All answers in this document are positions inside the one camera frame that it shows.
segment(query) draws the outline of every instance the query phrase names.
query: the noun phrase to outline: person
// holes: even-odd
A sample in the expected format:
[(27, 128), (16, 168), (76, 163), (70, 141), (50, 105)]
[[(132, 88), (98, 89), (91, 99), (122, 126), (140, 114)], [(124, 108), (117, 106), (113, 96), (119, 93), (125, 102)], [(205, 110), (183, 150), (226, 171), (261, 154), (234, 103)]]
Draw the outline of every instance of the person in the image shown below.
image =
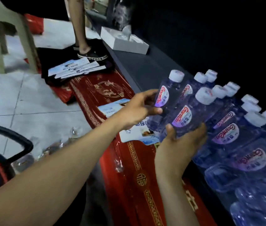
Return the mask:
[[(52, 226), (74, 200), (93, 167), (118, 132), (129, 129), (161, 108), (146, 104), (157, 90), (136, 94), (101, 125), (13, 178), (0, 188), (0, 226)], [(176, 139), (168, 135), (155, 156), (156, 178), (168, 226), (199, 225), (182, 187), (181, 176), (191, 157), (206, 141), (202, 124)]]
[[(63, 13), (52, 13), (51, 9), (62, 8), (63, 0), (0, 0), (5, 7), (20, 14), (28, 13), (41, 18), (64, 19)], [(79, 58), (87, 57), (89, 60), (102, 61), (108, 58), (105, 51), (98, 50), (96, 46), (88, 44), (85, 32), (84, 0), (68, 0), (69, 14), (75, 32), (75, 45)]]

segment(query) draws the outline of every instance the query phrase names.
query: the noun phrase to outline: person's right hand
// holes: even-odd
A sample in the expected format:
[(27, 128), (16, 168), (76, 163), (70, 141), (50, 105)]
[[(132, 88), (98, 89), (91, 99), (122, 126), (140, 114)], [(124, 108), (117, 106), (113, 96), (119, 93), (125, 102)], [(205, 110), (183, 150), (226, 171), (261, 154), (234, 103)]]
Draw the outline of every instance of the person's right hand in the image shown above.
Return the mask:
[(168, 135), (156, 151), (156, 175), (181, 179), (191, 158), (207, 140), (206, 126), (202, 123), (198, 129), (178, 139), (171, 124), (166, 125), (166, 131)]

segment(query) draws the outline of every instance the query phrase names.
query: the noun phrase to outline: hand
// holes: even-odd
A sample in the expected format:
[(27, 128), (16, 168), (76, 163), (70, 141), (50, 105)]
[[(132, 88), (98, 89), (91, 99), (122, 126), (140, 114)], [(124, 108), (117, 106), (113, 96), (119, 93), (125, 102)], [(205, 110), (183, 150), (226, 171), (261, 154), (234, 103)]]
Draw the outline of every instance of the hand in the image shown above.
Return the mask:
[(198, 129), (178, 139), (172, 125), (167, 124), (165, 128), (168, 135), (158, 147), (155, 156), (156, 175), (181, 180), (191, 158), (207, 140), (206, 126), (202, 123)]
[(130, 129), (147, 116), (161, 114), (162, 109), (151, 107), (157, 93), (157, 89), (150, 89), (136, 94), (121, 110), (113, 115), (121, 123), (121, 129)]

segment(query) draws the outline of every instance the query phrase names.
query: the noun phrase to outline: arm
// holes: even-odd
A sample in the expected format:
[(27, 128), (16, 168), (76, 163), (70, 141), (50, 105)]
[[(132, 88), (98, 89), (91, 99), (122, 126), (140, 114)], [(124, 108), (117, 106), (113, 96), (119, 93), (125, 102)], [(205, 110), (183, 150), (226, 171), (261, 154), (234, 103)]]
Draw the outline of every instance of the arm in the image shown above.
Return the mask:
[(168, 226), (197, 226), (199, 222), (188, 203), (182, 186), (182, 175), (196, 150), (206, 141), (206, 127), (176, 139), (174, 128), (166, 126), (167, 137), (155, 156), (157, 182)]
[(136, 94), (100, 126), (2, 186), (0, 226), (53, 225), (74, 200), (115, 135), (148, 115), (162, 112), (144, 106), (156, 92)]

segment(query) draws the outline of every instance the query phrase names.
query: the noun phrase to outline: black handle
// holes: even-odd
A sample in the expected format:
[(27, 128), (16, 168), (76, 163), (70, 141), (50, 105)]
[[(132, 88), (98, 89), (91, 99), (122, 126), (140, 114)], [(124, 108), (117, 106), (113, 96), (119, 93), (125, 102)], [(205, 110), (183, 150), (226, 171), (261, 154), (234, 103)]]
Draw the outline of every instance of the black handle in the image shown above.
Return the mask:
[(0, 126), (0, 135), (3, 135), (5, 137), (8, 137), (14, 141), (16, 141), (17, 143), (21, 144), (24, 147), (24, 150), (14, 156), (12, 156), (11, 158), (7, 159), (7, 163), (12, 163), (16, 160), (18, 160), (19, 158), (21, 158), (22, 156), (25, 156), (26, 154), (30, 153), (33, 149), (33, 143), (28, 140), (27, 138), (25, 138), (24, 136), (12, 131), (11, 129), (8, 128), (4, 128), (2, 126)]

